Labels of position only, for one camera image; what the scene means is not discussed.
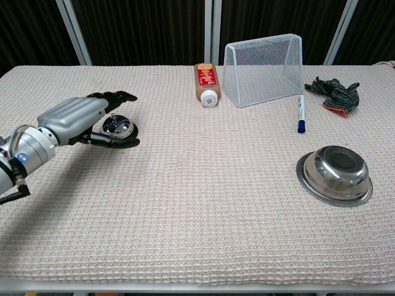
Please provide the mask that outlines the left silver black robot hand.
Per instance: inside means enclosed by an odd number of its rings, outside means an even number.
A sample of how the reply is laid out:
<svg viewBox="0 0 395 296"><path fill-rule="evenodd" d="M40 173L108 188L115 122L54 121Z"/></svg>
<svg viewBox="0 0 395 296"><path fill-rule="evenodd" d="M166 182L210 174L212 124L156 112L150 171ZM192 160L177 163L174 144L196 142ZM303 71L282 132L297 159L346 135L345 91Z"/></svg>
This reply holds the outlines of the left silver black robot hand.
<svg viewBox="0 0 395 296"><path fill-rule="evenodd" d="M125 91L95 92L73 97L41 114L38 129L48 130L59 146L78 142L111 149L127 149L140 144L137 126L111 112L137 97Z"/></svg>

